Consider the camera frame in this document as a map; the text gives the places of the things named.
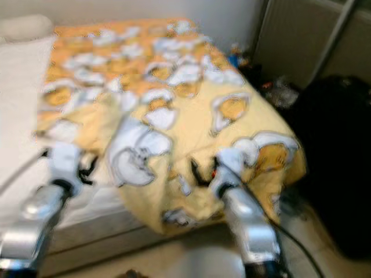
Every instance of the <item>floor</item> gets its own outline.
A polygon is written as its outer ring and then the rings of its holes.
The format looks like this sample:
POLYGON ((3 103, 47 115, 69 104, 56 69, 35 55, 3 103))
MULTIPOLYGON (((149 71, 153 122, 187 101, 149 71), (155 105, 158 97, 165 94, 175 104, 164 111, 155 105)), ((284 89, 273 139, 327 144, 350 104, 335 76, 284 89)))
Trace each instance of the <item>floor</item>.
MULTIPOLYGON (((283 213, 282 225, 308 248, 325 277, 371 277, 371 261, 353 262, 342 257, 312 209, 306 208, 302 216, 283 213)), ((293 277, 317 277, 289 239, 282 236, 282 243, 293 277)), ((129 269, 150 278, 245 277, 228 229, 214 226, 58 278, 114 278, 129 269)))

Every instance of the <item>bed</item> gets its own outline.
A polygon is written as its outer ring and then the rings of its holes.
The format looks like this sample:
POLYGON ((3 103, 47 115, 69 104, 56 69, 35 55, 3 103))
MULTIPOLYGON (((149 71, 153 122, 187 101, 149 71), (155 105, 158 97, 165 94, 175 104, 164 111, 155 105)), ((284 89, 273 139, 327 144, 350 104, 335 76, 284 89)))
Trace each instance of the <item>bed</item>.
MULTIPOLYGON (((282 184, 305 173, 290 128, 189 20, 57 27, 53 38, 0 47, 1 180, 54 140, 106 161, 68 204, 44 275, 222 222, 221 204, 194 186, 190 154, 210 179, 220 147, 248 152, 243 179, 273 218, 282 184)), ((47 177, 40 160, 0 196, 0 233, 47 177)))

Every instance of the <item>yellow bedsheet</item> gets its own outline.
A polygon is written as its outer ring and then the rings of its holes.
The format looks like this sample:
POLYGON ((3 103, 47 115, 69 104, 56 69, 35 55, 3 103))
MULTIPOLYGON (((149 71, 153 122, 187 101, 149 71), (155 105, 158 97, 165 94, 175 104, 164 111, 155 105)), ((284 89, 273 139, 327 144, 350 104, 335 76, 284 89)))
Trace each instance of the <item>yellow bedsheet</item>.
POLYGON ((241 178, 278 220, 283 184, 305 173, 303 151, 192 22, 135 20, 56 34, 37 132, 106 153, 137 218, 167 234, 222 221, 222 204, 198 186, 190 161, 209 180, 215 153, 235 148, 247 157, 241 178))

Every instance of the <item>white wall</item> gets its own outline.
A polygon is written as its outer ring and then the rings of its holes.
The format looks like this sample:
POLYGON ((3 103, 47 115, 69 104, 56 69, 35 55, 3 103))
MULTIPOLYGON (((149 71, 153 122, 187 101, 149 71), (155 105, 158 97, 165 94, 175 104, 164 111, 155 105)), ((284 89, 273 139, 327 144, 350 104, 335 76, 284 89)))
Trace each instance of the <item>white wall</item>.
POLYGON ((228 51, 233 42, 251 43, 261 0, 0 0, 0 19, 33 13, 57 25, 110 20, 187 17, 216 45, 228 51))

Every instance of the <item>black bag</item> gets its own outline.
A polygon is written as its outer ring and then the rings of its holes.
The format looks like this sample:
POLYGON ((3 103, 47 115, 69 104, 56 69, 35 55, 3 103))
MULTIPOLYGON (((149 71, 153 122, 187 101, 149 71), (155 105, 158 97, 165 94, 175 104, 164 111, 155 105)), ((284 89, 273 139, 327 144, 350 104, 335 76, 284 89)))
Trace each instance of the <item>black bag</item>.
POLYGON ((299 191, 351 258, 371 256, 370 93, 357 78, 331 76, 310 84, 286 116, 307 157, 299 191))

